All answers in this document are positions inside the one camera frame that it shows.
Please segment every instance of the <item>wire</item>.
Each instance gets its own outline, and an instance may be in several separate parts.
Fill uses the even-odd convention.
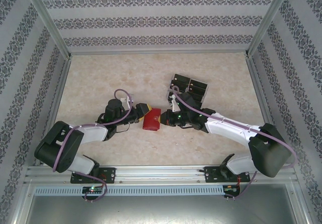
[[[64,150],[64,148],[65,148],[66,142],[67,142],[67,140],[68,140],[69,136],[71,135],[71,133],[72,133],[74,130],[79,129],[79,128],[81,128],[81,127],[94,127],[94,126],[108,126],[108,125],[112,125],[112,124],[118,123],[118,122],[120,122],[120,121],[123,121],[123,120],[124,120],[124,119],[129,115],[129,114],[130,114],[130,112],[131,112],[131,110],[132,110],[132,98],[131,98],[130,94],[128,94],[128,92],[127,92],[126,90],[124,90],[124,89],[116,89],[116,90],[115,90],[115,92],[114,92],[114,98],[116,98],[116,99],[117,99],[117,97],[116,97],[116,93],[117,93],[117,92],[124,92],[124,93],[128,96],[129,101],[130,101],[130,107],[129,107],[128,112],[127,112],[127,113],[126,113],[122,118],[120,118],[120,119],[118,119],[118,120],[116,120],[116,121],[113,121],[113,122],[102,123],[102,124],[97,124],[97,123],[95,123],[95,124],[94,124],[94,123],[90,123],[90,124],[84,124],[84,125],[79,125],[79,126],[75,126],[75,127],[73,127],[73,128],[68,132],[68,134],[66,135],[66,137],[65,137],[64,141],[62,142],[62,145],[61,145],[61,147],[60,147],[60,149],[59,149],[59,152],[58,152],[58,154],[57,154],[57,157],[56,157],[56,160],[55,160],[55,163],[54,163],[54,167],[52,168],[52,171],[53,171],[53,172],[55,172],[55,171],[56,171],[56,168],[57,168],[57,165],[58,165],[59,159],[60,159],[61,154],[62,154],[62,152],[63,152],[63,150]],[[105,181],[104,181],[104,180],[101,180],[101,179],[96,178],[96,177],[94,177],[94,176],[86,175],[86,174],[83,174],[83,173],[80,173],[80,172],[75,172],[75,173],[76,173],[76,174],[78,174],[78,175],[85,176],[85,177],[87,177],[87,178],[91,178],[91,179],[93,179],[93,180],[100,181],[100,182],[105,186],[104,193],[103,193],[102,195],[100,195],[99,197],[97,197],[95,200],[87,200],[87,199],[86,199],[86,197],[87,197],[87,194],[88,194],[88,193],[86,193],[86,194],[85,194],[85,197],[84,197],[85,201],[95,202],[95,201],[100,200],[104,195],[106,195],[106,193],[107,193],[107,185],[106,185],[106,183],[105,183]]]
[[[238,175],[238,177],[237,177],[237,189],[240,189],[240,176]]]
[[[245,187],[245,189],[238,196],[235,197],[235,196],[233,196],[231,194],[227,194],[227,193],[225,193],[225,195],[233,198],[233,200],[240,198],[242,195],[245,194],[245,192],[247,191],[247,189],[250,187],[251,183],[254,181],[254,179],[256,177],[256,174],[257,174],[257,171],[254,172],[254,175],[252,176],[251,180],[249,181],[249,183],[247,184],[247,186]]]
[[[69,136],[71,135],[71,133],[74,131],[74,130],[76,130],[76,129],[79,129],[79,128],[81,128],[81,127],[94,127],[94,126],[108,126],[108,125],[112,125],[112,124],[115,124],[115,123],[118,123],[118,122],[120,122],[120,121],[123,121],[129,114],[130,114],[130,112],[131,112],[131,110],[132,110],[132,99],[131,99],[131,96],[130,96],[130,94],[128,94],[127,93],[127,91],[125,91],[125,90],[123,90],[123,89],[117,89],[117,90],[115,90],[115,92],[114,92],[114,97],[117,99],[117,97],[116,97],[116,93],[118,92],[118,91],[122,91],[122,92],[124,92],[125,94],[127,94],[127,96],[128,96],[128,98],[129,98],[129,100],[130,100],[130,108],[129,108],[129,110],[128,110],[128,112],[122,117],[122,118],[120,118],[120,119],[118,119],[118,120],[116,120],[116,121],[113,121],[113,122],[108,122],[108,123],[102,123],[102,124],[97,124],[97,123],[90,123],[90,124],[84,124],[84,125],[79,125],[79,126],[75,126],[75,127],[73,127],[69,132],[68,132],[68,134],[66,135],[66,137],[65,137],[65,139],[64,139],[64,141],[62,142],[62,145],[61,145],[61,147],[60,147],[60,149],[59,149],[59,152],[58,152],[58,154],[57,154],[57,157],[56,157],[56,160],[55,160],[55,163],[54,163],[54,167],[52,168],[52,171],[53,172],[55,172],[56,171],[56,168],[57,168],[57,165],[58,165],[58,162],[59,162],[59,159],[60,159],[60,156],[61,156],[61,154],[62,154],[62,151],[64,150],[64,148],[65,148],[65,145],[66,145],[66,142],[67,142],[67,140],[68,140],[68,138],[69,138]]]
[[[106,180],[106,176],[104,174],[100,174],[103,177],[103,180]]]
[[[100,182],[103,184],[102,186],[104,186],[104,187],[105,187],[103,194],[102,194],[102,195],[100,195],[99,197],[97,197],[97,198],[96,198],[96,199],[94,199],[94,200],[88,200],[88,199],[86,199],[87,195],[90,193],[90,192],[86,192],[86,193],[85,193],[85,196],[84,196],[84,199],[85,199],[85,201],[86,201],[86,202],[92,202],[92,203],[93,203],[93,202],[96,202],[96,201],[98,201],[98,200],[102,199],[102,198],[106,195],[106,193],[107,193],[107,185],[106,185],[106,183],[105,183],[105,181],[104,181],[104,180],[101,180],[100,178],[96,178],[96,177],[94,177],[94,176],[90,176],[90,175],[83,174],[83,173],[81,173],[81,172],[75,172],[75,174],[82,175],[82,176],[84,176],[84,177],[87,177],[87,178],[91,178],[91,179],[93,179],[93,180],[100,181]]]
[[[181,127],[179,126],[181,129],[188,129],[188,128],[193,128],[193,126],[190,126],[190,127]]]
[[[195,112],[197,112],[197,113],[199,113],[199,114],[201,114],[201,115],[204,115],[204,116],[206,116],[206,117],[210,117],[210,118],[212,118],[212,119],[215,119],[215,120],[219,120],[219,121],[222,121],[222,122],[227,122],[227,123],[229,123],[229,124],[231,124],[231,125],[234,125],[234,126],[236,126],[236,127],[239,127],[239,128],[242,128],[242,129],[244,129],[244,130],[248,130],[248,131],[251,131],[251,132],[255,132],[255,133],[257,133],[257,134],[260,134],[260,135],[262,135],[262,136],[265,136],[265,137],[267,137],[267,138],[270,138],[271,140],[274,140],[274,141],[276,141],[276,142],[278,142],[279,144],[281,144],[281,145],[283,145],[284,147],[286,147],[292,154],[293,154],[293,156],[294,156],[294,162],[292,163],[292,164],[289,164],[289,165],[287,165],[287,166],[283,166],[282,167],[282,169],[288,169],[288,168],[293,168],[294,167],[294,165],[297,163],[297,156],[296,156],[296,153],[295,153],[295,151],[288,145],[288,144],[286,144],[286,143],[284,143],[283,141],[281,141],[281,140],[279,140],[278,138],[276,138],[276,137],[273,137],[273,136],[271,136],[271,135],[269,135],[269,134],[266,134],[266,133],[264,133],[264,132],[260,132],[260,131],[258,131],[258,130],[255,130],[255,129],[252,129],[252,128],[249,128],[249,127],[246,127],[246,126],[244,126],[244,125],[241,125],[241,124],[238,124],[238,123],[236,123],[236,122],[233,122],[233,121],[230,121],[230,120],[228,120],[228,119],[225,119],[225,118],[221,118],[221,117],[216,117],[216,116],[211,116],[211,115],[209,115],[209,114],[206,114],[206,113],[204,113],[204,112],[201,112],[201,111],[199,111],[199,110],[197,110],[197,109],[195,109],[195,108],[193,108],[193,107],[191,107],[191,106],[189,106],[187,103],[185,103],[184,102],[184,100],[182,100],[180,97],[178,97],[178,92],[179,92],[179,88],[177,87],[177,86],[173,86],[172,87],[172,92],[173,92],[173,94],[176,96],[176,98],[184,105],[184,106],[186,106],[186,107],[188,107],[190,110],[192,110],[192,111],[195,111]]]
[[[128,124],[129,124],[129,123],[128,123]],[[131,124],[129,124],[129,127],[127,128],[127,130],[129,130],[129,129],[130,129],[130,126],[131,126]],[[120,132],[115,132],[115,133],[126,132],[127,130],[124,130],[124,131],[120,131]]]

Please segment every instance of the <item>beige floor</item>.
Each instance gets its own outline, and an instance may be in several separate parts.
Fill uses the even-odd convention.
[[[164,112],[175,73],[209,84],[203,107],[248,124],[263,124],[242,53],[74,56],[57,120],[75,125],[94,122],[117,88],[134,94],[135,104],[148,103]],[[147,131],[142,122],[109,141],[79,149],[101,165],[219,164],[228,154],[245,151],[219,135],[164,125]]]

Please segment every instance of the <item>metal base plate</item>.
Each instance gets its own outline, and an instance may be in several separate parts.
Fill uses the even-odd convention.
[[[99,168],[98,178],[105,181],[106,184],[114,184],[115,168]],[[71,184],[99,184],[98,180],[93,180],[75,173],[72,173],[70,178]]]

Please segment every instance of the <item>red wallet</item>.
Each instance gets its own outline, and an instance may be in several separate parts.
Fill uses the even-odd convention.
[[[152,110],[144,116],[143,129],[151,131],[160,129],[160,115],[160,108],[152,108]]]

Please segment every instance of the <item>aluminum frame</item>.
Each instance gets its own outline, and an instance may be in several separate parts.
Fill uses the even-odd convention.
[[[260,109],[261,109],[261,113],[262,113],[264,122],[273,124],[273,120],[272,120],[272,117],[271,117],[271,114],[270,114],[270,111],[268,109],[268,105],[267,105],[267,102],[266,102],[266,99],[265,99],[265,96],[264,96],[264,91],[261,88],[260,79],[258,77],[258,74],[257,74],[256,70],[255,70],[255,65],[254,65],[253,59],[251,57],[248,57],[245,54],[245,60],[246,60],[247,67],[248,67],[248,70],[249,70],[250,75],[251,75],[251,79],[252,79],[252,82],[253,82],[255,94],[256,94],[256,97],[257,97],[258,104],[259,104]]]
[[[55,43],[57,44],[60,52],[67,58],[70,56],[70,51],[61,36],[59,30],[57,29],[54,20],[50,16],[46,6],[42,0],[31,0],[32,4],[34,5],[35,9],[37,10],[39,16],[41,17],[43,23],[45,24],[46,28],[48,29],[51,37],[54,39]]]
[[[103,166],[116,168],[115,183],[108,186],[207,186],[231,183],[206,183],[203,170],[205,165],[186,166]],[[91,184],[71,184],[70,172],[53,172],[48,166],[30,166],[22,186],[11,224],[25,224],[32,206],[35,190],[39,186],[91,186]],[[293,168],[281,170],[275,178],[258,173],[252,184],[284,184],[299,224],[311,224],[304,196]]]
[[[272,20],[278,11],[278,8],[281,6],[282,2],[284,0],[273,0],[271,5],[269,6],[261,24],[258,27],[258,30],[256,31],[255,35],[253,36],[253,39],[247,49],[248,56],[251,56],[256,51],[257,46],[260,44],[263,36],[266,33],[266,30],[272,23]]]

